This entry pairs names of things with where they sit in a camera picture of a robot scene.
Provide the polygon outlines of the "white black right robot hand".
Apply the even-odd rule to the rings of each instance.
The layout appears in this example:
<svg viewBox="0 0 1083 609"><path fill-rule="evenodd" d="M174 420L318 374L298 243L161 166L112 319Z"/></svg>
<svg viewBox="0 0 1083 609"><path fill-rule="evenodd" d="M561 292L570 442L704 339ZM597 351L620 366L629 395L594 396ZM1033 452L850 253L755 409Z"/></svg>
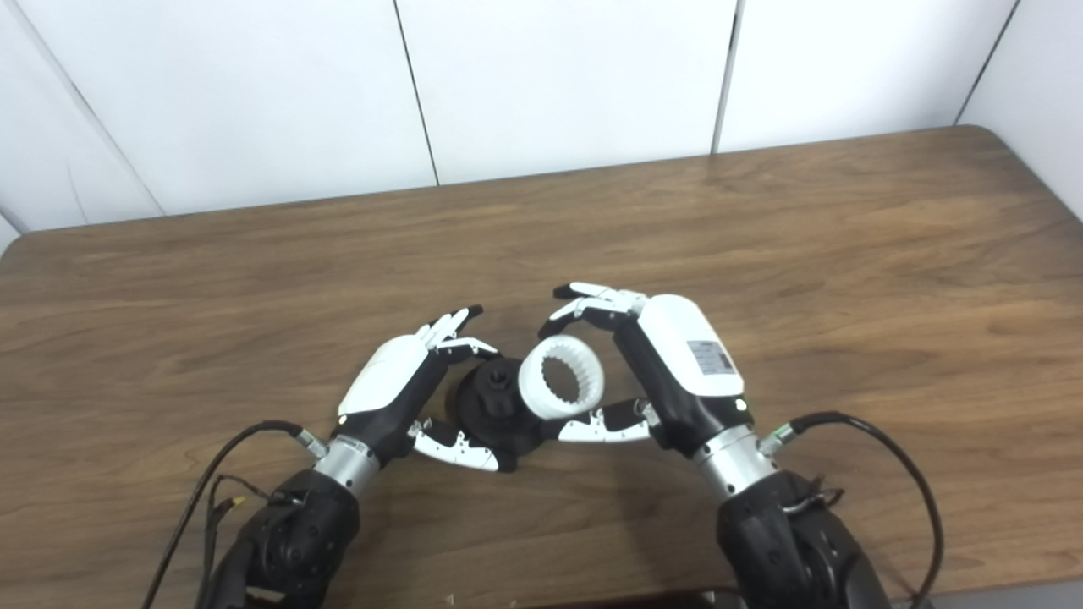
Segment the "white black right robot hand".
<svg viewBox="0 0 1083 609"><path fill-rule="evenodd" d="M679 294L643 294L571 282L537 336L588 322L609 331L661 425L662 446L693 458L712 438L753 425L745 381L699 304Z"/></svg>

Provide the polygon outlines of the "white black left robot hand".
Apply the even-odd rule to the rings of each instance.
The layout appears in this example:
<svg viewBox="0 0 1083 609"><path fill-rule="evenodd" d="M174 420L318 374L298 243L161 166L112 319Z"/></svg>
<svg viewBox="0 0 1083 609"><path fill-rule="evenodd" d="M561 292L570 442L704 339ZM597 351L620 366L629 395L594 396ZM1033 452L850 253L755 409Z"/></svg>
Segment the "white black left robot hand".
<svg viewBox="0 0 1083 609"><path fill-rule="evenodd" d="M422 410L453 366L499 355L491 344L460 334L482 312L482 304L457 309L382 344L338 405L318 470L356 488L363 472L384 468L412 452L467 468L498 470L491 448L468 440L448 423L421 420Z"/></svg>

